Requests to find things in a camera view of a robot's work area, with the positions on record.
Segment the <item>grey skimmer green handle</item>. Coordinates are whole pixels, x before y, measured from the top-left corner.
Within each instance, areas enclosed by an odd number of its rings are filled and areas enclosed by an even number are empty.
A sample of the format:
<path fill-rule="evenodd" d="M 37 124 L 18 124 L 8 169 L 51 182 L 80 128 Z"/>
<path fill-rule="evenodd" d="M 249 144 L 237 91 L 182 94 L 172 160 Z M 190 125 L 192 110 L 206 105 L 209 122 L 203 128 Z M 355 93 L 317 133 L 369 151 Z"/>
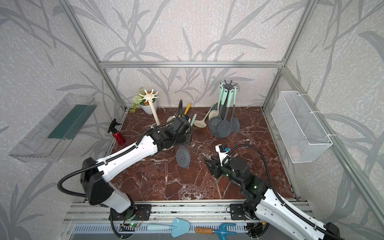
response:
<path fill-rule="evenodd" d="M 218 126 L 219 124 L 222 122 L 222 118 L 221 118 L 221 110 L 223 108 L 223 105 L 224 105 L 224 102 L 226 100 L 226 97 L 228 95 L 228 90 L 225 89 L 223 91 L 223 94 L 222 94 L 222 98 L 221 98 L 221 101 L 220 101 L 220 106 L 218 108 L 219 110 L 219 113 L 216 117 L 212 118 L 210 121 L 209 121 L 209 128 L 212 132 L 218 132 Z"/>
<path fill-rule="evenodd" d="M 215 103 L 211 108 L 210 108 L 210 111 L 213 111 L 213 110 L 217 110 L 217 104 L 218 103 Z"/>

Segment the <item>large cream skimmer green handle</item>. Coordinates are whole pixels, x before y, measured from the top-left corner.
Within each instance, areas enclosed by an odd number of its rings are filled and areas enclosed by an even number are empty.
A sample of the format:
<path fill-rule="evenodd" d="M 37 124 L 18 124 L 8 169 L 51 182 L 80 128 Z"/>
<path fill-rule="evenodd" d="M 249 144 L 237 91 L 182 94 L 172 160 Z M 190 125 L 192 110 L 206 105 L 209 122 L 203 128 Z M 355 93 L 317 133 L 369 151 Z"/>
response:
<path fill-rule="evenodd" d="M 219 93 L 219 100 L 218 100 L 218 104 L 217 104 L 217 109 L 216 110 L 212 110 L 209 113 L 209 121 L 219 115 L 219 108 L 220 108 L 220 103 L 221 103 L 221 99 L 222 99 L 223 89 L 224 89 L 223 84 L 221 84 L 221 86 L 220 86 L 220 93 Z"/>

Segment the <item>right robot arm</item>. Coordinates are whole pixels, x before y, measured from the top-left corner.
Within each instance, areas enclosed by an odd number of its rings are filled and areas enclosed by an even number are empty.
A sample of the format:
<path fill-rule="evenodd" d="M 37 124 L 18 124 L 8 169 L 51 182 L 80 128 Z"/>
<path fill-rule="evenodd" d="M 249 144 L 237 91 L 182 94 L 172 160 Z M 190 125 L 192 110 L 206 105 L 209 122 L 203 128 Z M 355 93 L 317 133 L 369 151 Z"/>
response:
<path fill-rule="evenodd" d="M 226 177 L 241 187 L 246 198 L 243 210 L 249 219 L 267 222 L 294 240 L 341 239 L 336 225 L 315 220 L 276 194 L 270 184 L 251 172 L 242 158 L 232 158 L 222 166 L 218 157 L 212 157 L 205 164 L 215 178 Z"/>

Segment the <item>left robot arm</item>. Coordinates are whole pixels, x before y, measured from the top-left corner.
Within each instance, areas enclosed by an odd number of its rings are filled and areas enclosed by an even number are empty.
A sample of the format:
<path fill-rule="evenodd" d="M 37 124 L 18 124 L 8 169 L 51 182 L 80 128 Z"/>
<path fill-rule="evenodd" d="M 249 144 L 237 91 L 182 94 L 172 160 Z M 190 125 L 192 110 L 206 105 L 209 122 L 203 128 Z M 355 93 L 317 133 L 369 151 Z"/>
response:
<path fill-rule="evenodd" d="M 117 189 L 111 181 L 138 161 L 175 145 L 191 141 L 191 124 L 183 117 L 174 118 L 166 128 L 152 128 L 130 146 L 107 157 L 83 161 L 80 182 L 90 205 L 105 205 L 118 214 L 129 217 L 137 212 L 131 198 Z"/>

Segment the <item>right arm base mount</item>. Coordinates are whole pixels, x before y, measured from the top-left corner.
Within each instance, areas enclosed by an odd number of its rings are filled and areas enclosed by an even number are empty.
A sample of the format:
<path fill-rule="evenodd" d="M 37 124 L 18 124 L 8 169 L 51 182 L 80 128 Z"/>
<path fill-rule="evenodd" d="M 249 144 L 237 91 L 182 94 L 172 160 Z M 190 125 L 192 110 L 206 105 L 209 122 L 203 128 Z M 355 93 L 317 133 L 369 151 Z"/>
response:
<path fill-rule="evenodd" d="M 230 214 L 232 221 L 251 221 L 257 219 L 255 212 L 250 210 L 245 204 L 230 204 L 226 207 L 226 212 Z"/>

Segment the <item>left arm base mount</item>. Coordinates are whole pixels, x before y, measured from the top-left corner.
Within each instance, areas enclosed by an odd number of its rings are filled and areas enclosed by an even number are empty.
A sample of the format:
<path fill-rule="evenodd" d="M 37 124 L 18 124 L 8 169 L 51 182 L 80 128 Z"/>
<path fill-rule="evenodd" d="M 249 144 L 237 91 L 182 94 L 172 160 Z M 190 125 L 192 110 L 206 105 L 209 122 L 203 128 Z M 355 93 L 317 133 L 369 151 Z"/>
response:
<path fill-rule="evenodd" d="M 128 212 L 125 211 L 122 214 L 111 210 L 108 219 L 112 221 L 148 221 L 150 219 L 151 209 L 152 205 L 150 204 L 138 204 L 135 210 L 133 210 L 133 207 L 130 207 Z"/>

